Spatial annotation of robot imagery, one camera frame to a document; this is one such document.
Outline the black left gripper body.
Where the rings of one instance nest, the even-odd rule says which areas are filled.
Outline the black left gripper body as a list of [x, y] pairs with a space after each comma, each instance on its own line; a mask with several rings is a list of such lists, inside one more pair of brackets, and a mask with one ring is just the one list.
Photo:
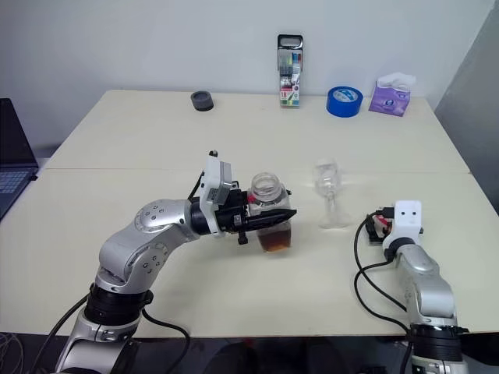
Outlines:
[[233, 189], [223, 205], [218, 207], [215, 213], [216, 221], [221, 232], [226, 234], [237, 234], [238, 243], [248, 243], [246, 232], [249, 223], [247, 191]]

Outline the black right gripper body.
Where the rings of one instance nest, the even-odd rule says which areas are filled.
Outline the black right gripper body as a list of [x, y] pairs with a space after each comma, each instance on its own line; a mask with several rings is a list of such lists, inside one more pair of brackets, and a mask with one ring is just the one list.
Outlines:
[[382, 243], [391, 233], [391, 221], [384, 217], [368, 219], [368, 237], [370, 243]]

